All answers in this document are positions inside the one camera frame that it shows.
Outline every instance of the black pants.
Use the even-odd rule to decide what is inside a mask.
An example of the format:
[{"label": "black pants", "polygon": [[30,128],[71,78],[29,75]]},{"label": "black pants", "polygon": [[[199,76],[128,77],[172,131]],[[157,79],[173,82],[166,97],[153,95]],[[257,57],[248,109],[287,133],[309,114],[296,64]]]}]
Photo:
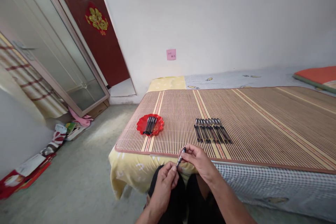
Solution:
[{"label": "black pants", "polygon": [[[150,197],[153,195],[158,172],[161,168],[162,166],[159,166],[153,176],[148,192]],[[187,205],[189,206],[188,224],[225,223],[212,193],[210,192],[206,199],[203,198],[196,175],[190,176],[187,188],[180,174],[179,176],[178,183],[170,194],[167,211],[162,215],[159,224],[181,224],[187,214]]]}]

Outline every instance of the person's left hand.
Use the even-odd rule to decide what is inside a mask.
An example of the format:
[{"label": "person's left hand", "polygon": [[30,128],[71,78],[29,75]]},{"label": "person's left hand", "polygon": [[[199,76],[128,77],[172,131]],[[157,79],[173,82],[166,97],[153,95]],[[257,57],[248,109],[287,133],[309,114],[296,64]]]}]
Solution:
[{"label": "person's left hand", "polygon": [[168,207],[170,192],[173,190],[179,180],[179,174],[176,172],[176,164],[168,162],[157,174],[155,189],[149,202],[149,207],[160,214],[163,214]]}]

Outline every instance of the hand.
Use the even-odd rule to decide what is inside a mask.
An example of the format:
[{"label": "hand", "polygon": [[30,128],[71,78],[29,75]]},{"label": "hand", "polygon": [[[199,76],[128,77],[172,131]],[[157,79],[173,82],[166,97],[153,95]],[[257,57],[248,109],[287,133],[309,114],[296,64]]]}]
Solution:
[{"label": "hand", "polygon": [[182,153],[180,150],[178,156],[182,156],[181,163],[189,162],[195,166],[198,173],[202,177],[202,179],[209,185],[215,179],[221,178],[219,171],[214,166],[214,164],[209,159],[208,155],[204,152],[202,148],[196,147],[191,144],[187,144],[185,146],[186,151]]},{"label": "hand", "polygon": [[150,208],[161,215],[167,210],[170,192],[176,187],[178,177],[176,164],[173,162],[168,162],[159,170],[155,189],[148,205]]}]

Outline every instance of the pillow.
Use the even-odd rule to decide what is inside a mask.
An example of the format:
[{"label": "pillow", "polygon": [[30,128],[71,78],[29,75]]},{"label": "pillow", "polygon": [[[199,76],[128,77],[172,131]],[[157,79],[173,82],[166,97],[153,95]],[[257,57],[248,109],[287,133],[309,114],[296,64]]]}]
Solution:
[{"label": "pillow", "polygon": [[302,70],[296,72],[293,77],[331,93],[336,93],[336,66]]}]

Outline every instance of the gold decoration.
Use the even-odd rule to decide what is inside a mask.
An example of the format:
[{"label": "gold decoration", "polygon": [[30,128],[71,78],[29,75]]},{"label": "gold decoration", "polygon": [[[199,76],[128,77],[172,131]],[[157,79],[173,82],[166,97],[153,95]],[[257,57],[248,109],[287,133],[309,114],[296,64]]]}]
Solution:
[{"label": "gold decoration", "polygon": [[97,8],[90,7],[89,11],[91,15],[90,16],[85,15],[87,22],[91,24],[90,23],[91,21],[92,26],[94,28],[97,28],[97,30],[100,30],[100,33],[102,35],[106,35],[105,30],[107,30],[107,27],[109,25],[107,19],[106,18],[105,20],[103,19],[102,14],[99,12]]}]

